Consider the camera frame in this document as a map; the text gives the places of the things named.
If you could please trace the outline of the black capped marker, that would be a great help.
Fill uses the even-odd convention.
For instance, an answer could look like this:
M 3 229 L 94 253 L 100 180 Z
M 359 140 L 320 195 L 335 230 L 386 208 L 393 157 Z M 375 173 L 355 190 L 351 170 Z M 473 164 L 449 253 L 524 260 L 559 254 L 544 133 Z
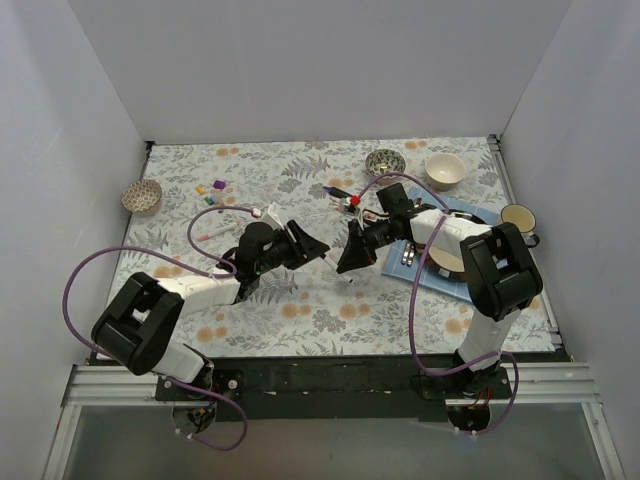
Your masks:
M 337 270 L 338 266 L 337 264 L 331 259 L 330 256 L 328 255 L 323 255 L 322 256 L 322 260 L 333 270 Z M 352 283 L 353 279 L 350 276 L 346 276 L 344 274 L 342 274 L 342 279 L 344 281 L 346 281 L 347 283 Z

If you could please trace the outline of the purple black highlighter pen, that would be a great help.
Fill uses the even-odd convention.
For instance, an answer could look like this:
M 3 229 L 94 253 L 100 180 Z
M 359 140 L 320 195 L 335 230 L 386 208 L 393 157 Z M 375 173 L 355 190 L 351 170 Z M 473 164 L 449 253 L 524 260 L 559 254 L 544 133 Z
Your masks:
M 334 197 L 334 198 L 344 199 L 344 198 L 350 198 L 351 197 L 351 194 L 349 194 L 348 192 L 345 192 L 344 190 L 341 190 L 338 187 L 324 186 L 323 189 L 328 195 L 330 195 L 331 197 Z

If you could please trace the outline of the pink capped marker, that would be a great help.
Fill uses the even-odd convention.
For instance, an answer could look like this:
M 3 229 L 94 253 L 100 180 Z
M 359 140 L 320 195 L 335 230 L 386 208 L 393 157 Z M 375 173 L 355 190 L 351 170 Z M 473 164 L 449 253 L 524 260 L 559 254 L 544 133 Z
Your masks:
M 228 224 L 228 225 L 225 225 L 225 226 L 222 226 L 222 227 L 218 227 L 218 228 L 216 228 L 216 229 L 215 229 L 214 231 L 212 231 L 212 232 L 209 232 L 209 233 L 207 233 L 207 234 L 200 235 L 200 236 L 197 238 L 197 241 L 198 241 L 198 242 L 204 242 L 204 241 L 207 241 L 207 240 L 209 240 L 209 239 L 212 239 L 212 238 L 215 238 L 215 237 L 217 237 L 217 236 L 219 236 L 219 235 L 222 235 L 222 234 L 224 234 L 224 233 L 226 233 L 226 232 L 232 231 L 232 230 L 234 230 L 236 227 L 237 227 L 237 224 L 236 224 L 236 223 Z

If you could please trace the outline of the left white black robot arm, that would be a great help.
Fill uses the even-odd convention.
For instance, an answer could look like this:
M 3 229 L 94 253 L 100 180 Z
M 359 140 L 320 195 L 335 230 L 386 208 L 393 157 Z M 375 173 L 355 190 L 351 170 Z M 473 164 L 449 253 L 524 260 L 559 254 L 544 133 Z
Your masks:
M 280 229 L 250 223 L 230 250 L 235 273 L 227 266 L 207 276 L 168 280 L 135 273 L 94 325 L 91 339 L 131 373 L 173 377 L 188 398 L 203 399 L 212 390 L 213 377 L 203 355 L 172 339 L 179 318 L 242 302 L 257 289 L 263 274 L 278 267 L 295 270 L 328 251 L 327 244 L 293 220 Z

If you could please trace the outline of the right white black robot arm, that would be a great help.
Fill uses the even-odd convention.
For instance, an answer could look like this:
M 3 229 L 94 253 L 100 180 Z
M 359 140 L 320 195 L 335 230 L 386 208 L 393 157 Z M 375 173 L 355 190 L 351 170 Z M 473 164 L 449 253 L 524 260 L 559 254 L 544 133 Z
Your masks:
M 474 307 L 471 325 L 454 353 L 452 368 L 422 368 L 421 372 L 442 379 L 464 397 L 479 395 L 496 375 L 513 323 L 542 291 L 543 281 L 529 247 L 512 223 L 478 224 L 447 208 L 417 205 L 400 183 L 378 191 L 377 197 L 383 217 L 372 224 L 360 218 L 349 221 L 338 272 L 374 264 L 377 250 L 396 241 L 420 247 L 419 271 L 433 249 L 460 260 Z

